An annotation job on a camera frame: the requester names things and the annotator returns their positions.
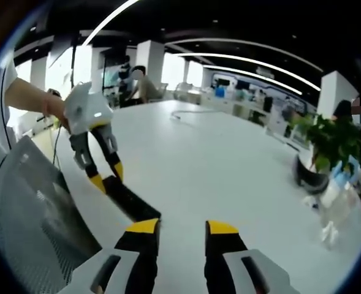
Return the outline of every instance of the person's hand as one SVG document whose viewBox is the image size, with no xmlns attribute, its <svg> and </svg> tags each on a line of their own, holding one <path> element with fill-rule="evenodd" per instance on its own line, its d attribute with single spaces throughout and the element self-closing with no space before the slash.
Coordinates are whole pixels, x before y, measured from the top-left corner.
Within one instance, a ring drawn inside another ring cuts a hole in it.
<svg viewBox="0 0 361 294">
<path fill-rule="evenodd" d="M 70 132 L 69 121 L 64 116 L 64 101 L 56 96 L 51 96 L 47 102 L 47 111 L 49 115 L 56 116 L 62 126 L 64 126 L 68 132 Z"/>
</svg>

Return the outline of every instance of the white table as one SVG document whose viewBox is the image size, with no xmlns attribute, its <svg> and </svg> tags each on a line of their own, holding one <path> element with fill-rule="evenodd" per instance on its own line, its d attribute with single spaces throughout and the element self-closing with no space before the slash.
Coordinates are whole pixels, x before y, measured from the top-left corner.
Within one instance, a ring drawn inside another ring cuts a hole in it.
<svg viewBox="0 0 361 294">
<path fill-rule="evenodd" d="M 336 249 L 319 242 L 318 215 L 302 204 L 291 176 L 295 151 L 251 123 L 178 101 L 116 110 L 112 127 L 125 183 L 162 213 L 154 293 L 207 293 L 203 276 L 205 221 L 236 226 L 245 244 L 284 268 L 302 294 L 333 293 L 361 251 L 361 209 Z M 98 145 L 91 150 L 109 175 Z M 96 189 L 59 138 L 61 169 L 82 218 L 102 247 L 113 247 L 130 220 Z"/>
</svg>

